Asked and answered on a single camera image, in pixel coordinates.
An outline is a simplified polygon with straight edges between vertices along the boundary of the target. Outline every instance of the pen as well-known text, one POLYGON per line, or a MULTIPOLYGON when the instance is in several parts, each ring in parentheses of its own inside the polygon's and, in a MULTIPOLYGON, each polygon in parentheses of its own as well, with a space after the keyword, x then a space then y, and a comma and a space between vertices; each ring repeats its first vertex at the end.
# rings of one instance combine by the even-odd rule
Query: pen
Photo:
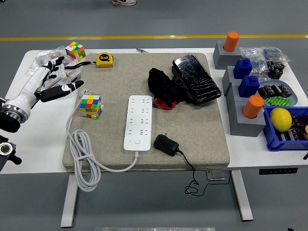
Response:
POLYGON ((136 48, 136 50, 140 53, 148 53, 147 51, 143 50, 143 49, 139 49, 139 48, 136 48))

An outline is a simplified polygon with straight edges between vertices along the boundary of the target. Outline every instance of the gray floor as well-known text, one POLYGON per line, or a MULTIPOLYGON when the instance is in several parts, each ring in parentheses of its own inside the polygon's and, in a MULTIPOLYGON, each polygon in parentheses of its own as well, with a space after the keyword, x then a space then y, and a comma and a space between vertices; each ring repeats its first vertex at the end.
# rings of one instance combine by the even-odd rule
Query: gray floor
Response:
MULTIPOLYGON (((114 7, 110 0, 6 0, 0 3, 0 38, 307 34, 308 2, 243 0, 139 0, 114 7)), ((223 39, 78 40, 96 48, 204 48, 223 39)), ((53 49, 70 40, 0 41, 0 95, 5 96, 29 50, 53 49)), ((274 46, 308 93, 307 38, 247 38, 240 47, 274 46)), ((198 179, 204 179, 198 172, 198 179)), ((184 194, 191 172, 104 173, 99 187, 80 192, 71 230, 95 227, 215 227, 218 231, 305 231, 308 227, 308 169, 297 174, 260 176, 242 171, 254 221, 241 222, 232 184, 209 186, 205 196, 184 194)), ((0 230, 61 230, 67 174, 0 175, 0 230)))

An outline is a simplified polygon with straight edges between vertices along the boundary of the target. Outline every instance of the blue cube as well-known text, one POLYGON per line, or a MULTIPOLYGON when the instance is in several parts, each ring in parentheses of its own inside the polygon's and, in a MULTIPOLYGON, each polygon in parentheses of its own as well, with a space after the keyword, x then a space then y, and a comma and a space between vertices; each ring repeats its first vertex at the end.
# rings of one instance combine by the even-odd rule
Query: blue cube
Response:
POLYGON ((236 62, 236 65, 233 70, 234 78, 243 79, 244 76, 248 76, 250 74, 251 70, 252 64, 250 62, 250 59, 239 59, 236 62))
POLYGON ((257 76, 244 76, 239 86, 240 97, 249 98, 258 91, 259 87, 260 84, 257 76))

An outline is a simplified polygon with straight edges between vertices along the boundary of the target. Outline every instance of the yellow lemon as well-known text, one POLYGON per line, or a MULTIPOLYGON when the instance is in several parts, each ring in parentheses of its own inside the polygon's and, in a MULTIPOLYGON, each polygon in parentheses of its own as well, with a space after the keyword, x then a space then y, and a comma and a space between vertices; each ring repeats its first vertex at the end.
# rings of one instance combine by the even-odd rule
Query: yellow lemon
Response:
POLYGON ((288 110, 278 107, 273 109, 269 116, 277 131, 285 132, 290 129, 292 125, 292 117, 288 110))

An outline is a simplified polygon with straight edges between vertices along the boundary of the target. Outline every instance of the tape measure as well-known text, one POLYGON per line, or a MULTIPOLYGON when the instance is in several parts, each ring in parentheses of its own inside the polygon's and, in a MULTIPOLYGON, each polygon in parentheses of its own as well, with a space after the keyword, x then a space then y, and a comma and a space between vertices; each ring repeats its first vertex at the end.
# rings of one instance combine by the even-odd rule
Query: tape measure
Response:
POLYGON ((96 66, 97 67, 113 67, 114 58, 109 53, 100 53, 96 57, 96 66))

